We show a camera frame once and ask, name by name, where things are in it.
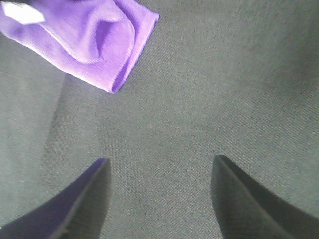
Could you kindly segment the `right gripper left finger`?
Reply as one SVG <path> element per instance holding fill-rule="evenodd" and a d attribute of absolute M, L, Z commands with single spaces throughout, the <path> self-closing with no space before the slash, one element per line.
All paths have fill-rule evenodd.
<path fill-rule="evenodd" d="M 98 239 L 111 198 L 111 164 L 97 159 L 49 201 L 2 226 L 2 239 Z"/>

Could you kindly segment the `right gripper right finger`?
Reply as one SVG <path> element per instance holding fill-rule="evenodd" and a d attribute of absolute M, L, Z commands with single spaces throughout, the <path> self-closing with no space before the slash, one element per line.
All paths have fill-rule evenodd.
<path fill-rule="evenodd" d="M 318 218 L 259 184 L 224 155 L 214 157 L 211 200 L 225 239 L 317 239 Z"/>

